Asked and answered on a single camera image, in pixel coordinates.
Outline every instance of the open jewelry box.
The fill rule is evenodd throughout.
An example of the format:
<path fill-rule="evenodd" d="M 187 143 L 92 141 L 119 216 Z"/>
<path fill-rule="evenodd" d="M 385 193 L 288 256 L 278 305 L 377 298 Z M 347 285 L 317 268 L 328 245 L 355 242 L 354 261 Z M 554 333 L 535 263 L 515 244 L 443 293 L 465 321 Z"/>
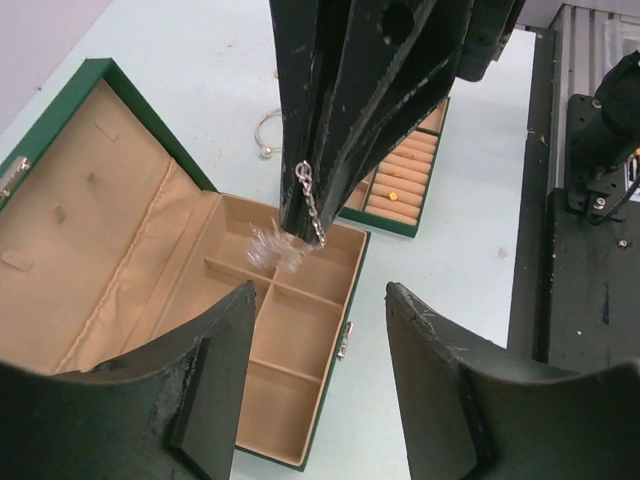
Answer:
<path fill-rule="evenodd" d="M 216 192 L 110 59 L 84 62 L 0 174 L 1 361 L 89 371 L 251 280 L 237 446 L 304 469 L 367 232 L 335 224 L 296 272 L 255 267 L 252 227 L 277 209 Z"/>
<path fill-rule="evenodd" d="M 358 184 L 342 218 L 416 236 L 448 108 L 447 98 Z"/>

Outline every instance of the clear plastic bag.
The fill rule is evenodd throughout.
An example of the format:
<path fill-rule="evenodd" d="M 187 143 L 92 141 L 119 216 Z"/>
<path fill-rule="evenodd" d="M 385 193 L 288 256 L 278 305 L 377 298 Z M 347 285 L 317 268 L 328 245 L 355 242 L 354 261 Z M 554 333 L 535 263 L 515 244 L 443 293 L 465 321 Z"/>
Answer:
<path fill-rule="evenodd" d="M 304 257 L 315 248 L 281 231 L 275 219 L 272 218 L 271 223 L 273 231 L 251 226 L 254 238 L 247 252 L 249 261 L 261 269 L 278 267 L 281 270 L 295 272 Z"/>

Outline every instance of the metal chain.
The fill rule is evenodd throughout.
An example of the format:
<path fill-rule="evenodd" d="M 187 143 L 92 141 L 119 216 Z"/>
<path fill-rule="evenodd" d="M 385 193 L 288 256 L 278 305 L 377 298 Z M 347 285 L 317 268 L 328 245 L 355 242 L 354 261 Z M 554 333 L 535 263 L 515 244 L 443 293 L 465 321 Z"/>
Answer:
<path fill-rule="evenodd" d="M 304 194 L 304 199 L 307 202 L 307 206 L 309 207 L 309 216 L 311 217 L 311 223 L 313 224 L 316 235 L 320 240 L 320 248 L 322 248 L 327 243 L 327 236 L 325 235 L 322 224 L 320 223 L 320 218 L 318 218 L 316 202 L 313 199 L 313 193 L 311 192 L 311 187 L 313 185 L 313 178 L 311 177 L 311 165 L 309 165 L 309 162 L 307 162 L 306 160 L 303 160 L 298 165 L 296 165 L 295 172 L 296 177 L 298 177 L 298 181 L 302 185 L 302 193 Z"/>

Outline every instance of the jewelry box latch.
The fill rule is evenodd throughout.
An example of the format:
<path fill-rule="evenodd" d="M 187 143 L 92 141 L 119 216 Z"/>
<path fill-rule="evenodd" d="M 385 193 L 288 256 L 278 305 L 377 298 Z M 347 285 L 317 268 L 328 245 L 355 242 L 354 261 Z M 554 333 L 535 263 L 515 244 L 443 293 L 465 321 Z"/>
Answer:
<path fill-rule="evenodd" d="M 347 347 L 349 346 L 349 340 L 351 340 L 352 332 L 353 322 L 347 322 L 347 328 L 344 331 L 342 341 L 340 342 L 340 348 L 338 349 L 338 360 L 344 360 L 344 357 L 347 354 Z"/>
<path fill-rule="evenodd" d="M 0 202 L 8 199 L 31 168 L 27 157 L 17 157 L 0 177 Z"/>

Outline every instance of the table surface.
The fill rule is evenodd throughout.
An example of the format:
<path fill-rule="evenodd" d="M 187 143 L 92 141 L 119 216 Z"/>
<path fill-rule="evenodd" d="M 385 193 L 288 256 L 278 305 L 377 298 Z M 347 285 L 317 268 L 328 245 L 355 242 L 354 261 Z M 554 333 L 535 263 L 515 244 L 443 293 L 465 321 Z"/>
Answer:
<path fill-rule="evenodd" d="M 458 81 L 415 239 L 373 230 L 304 473 L 309 480 L 408 480 L 385 324 L 385 286 L 506 345 L 535 34 L 515 31 L 476 84 Z M 280 158 L 256 123 L 279 105 L 266 0 L 115 0 L 0 136 L 4 158 L 85 57 L 113 57 L 222 191 L 278 204 Z M 265 126 L 277 141 L 278 122 Z M 236 452 L 233 480 L 297 478 Z"/>

